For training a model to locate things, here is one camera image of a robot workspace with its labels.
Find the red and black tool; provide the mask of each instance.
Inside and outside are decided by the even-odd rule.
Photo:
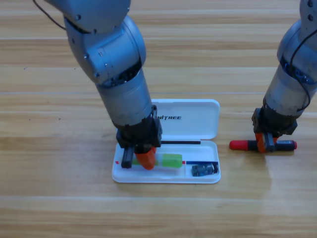
[[[233,140],[229,144],[231,150],[259,151],[256,140]],[[293,151],[297,149],[294,140],[278,140],[275,143],[275,151]]]

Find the green object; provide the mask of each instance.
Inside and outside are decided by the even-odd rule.
[[[140,165],[136,158],[133,158],[132,165]],[[183,166],[183,157],[180,154],[157,154],[155,166],[177,168]]]
[[[183,157],[179,154],[163,154],[162,166],[179,169],[183,166]]]

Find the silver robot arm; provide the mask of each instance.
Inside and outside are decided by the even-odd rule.
[[[146,169],[154,167],[153,148],[162,128],[142,70],[146,48],[127,16],[131,0],[45,0],[64,16],[68,42],[78,63],[96,84],[118,129],[125,153],[121,166],[132,166],[133,153]]]
[[[280,64],[263,106],[252,116],[254,133],[264,144],[258,146],[266,151],[274,150],[274,138],[294,132],[317,90],[317,0],[301,0],[300,15],[279,45]]]

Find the white case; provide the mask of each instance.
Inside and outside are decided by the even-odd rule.
[[[216,183],[220,180],[217,145],[209,141],[217,135],[220,105],[213,99],[153,99],[163,128],[162,141],[199,141],[200,144],[162,144],[159,154],[182,154],[183,161],[218,162],[218,172],[194,177],[192,165],[179,169],[155,166],[148,171],[140,165],[121,167],[124,149],[117,144],[112,166],[116,182],[132,183]]]

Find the open box lid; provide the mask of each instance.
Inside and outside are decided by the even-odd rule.
[[[213,139],[220,105],[213,99],[152,99],[163,128],[162,140]]]

